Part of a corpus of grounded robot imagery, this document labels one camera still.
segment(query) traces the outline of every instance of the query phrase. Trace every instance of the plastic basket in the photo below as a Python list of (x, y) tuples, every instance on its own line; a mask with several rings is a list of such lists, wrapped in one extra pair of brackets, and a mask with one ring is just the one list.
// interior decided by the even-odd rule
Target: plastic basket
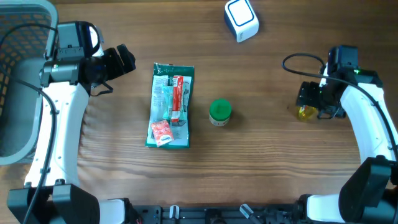
[[(39, 23), (56, 27), (58, 13), (44, 0), (0, 2), (0, 38), (12, 27)], [(39, 72), (46, 52), (52, 52), (55, 32), (24, 27), (13, 32), (0, 50), (0, 66), (9, 74), (40, 87)], [(30, 88), (9, 82), (0, 73), (0, 165), (32, 162), (39, 135), (42, 97)]]

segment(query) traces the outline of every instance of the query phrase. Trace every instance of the small jar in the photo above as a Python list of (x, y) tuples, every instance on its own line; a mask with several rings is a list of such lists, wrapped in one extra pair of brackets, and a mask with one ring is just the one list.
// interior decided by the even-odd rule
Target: small jar
[(231, 117), (232, 106), (228, 100), (218, 99), (212, 102), (209, 110), (209, 120), (215, 126), (224, 126)]

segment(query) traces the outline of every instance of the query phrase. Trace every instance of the wooden table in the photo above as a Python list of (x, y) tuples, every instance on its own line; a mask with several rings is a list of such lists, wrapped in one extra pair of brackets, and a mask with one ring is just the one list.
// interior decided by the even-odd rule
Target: wooden table
[[(252, 1), (259, 33), (236, 43), (223, 20), (225, 1), (61, 4), (60, 21), (90, 21), (105, 48), (126, 44), (137, 70), (109, 82), (111, 95), (91, 98), (81, 132), (81, 187), (100, 199), (133, 205), (240, 205), (293, 202), (301, 194), (338, 193), (359, 165), (349, 119), (297, 121), (300, 84), (280, 66), (295, 52), (327, 59), (333, 46), (359, 47), (364, 68), (383, 80), (398, 120), (397, 1)], [(195, 66), (191, 149), (144, 147), (154, 62)], [(318, 72), (311, 59), (289, 64)], [(218, 98), (233, 106), (230, 123), (210, 124)], [(16, 220), (9, 189), (29, 166), (0, 168), (0, 223)]]

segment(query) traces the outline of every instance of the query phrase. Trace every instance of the white device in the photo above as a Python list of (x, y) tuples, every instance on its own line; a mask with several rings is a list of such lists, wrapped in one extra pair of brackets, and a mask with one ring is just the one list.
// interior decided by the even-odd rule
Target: white device
[(238, 43), (259, 30), (259, 20), (249, 0), (230, 0), (225, 5), (224, 19)]

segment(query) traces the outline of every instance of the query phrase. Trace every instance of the yellow object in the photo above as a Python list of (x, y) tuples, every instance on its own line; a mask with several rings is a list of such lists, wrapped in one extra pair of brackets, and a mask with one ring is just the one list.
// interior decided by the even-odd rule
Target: yellow object
[(307, 121), (309, 120), (312, 115), (317, 112), (316, 108), (313, 108), (312, 106), (298, 106), (297, 107), (297, 118), (301, 121)]

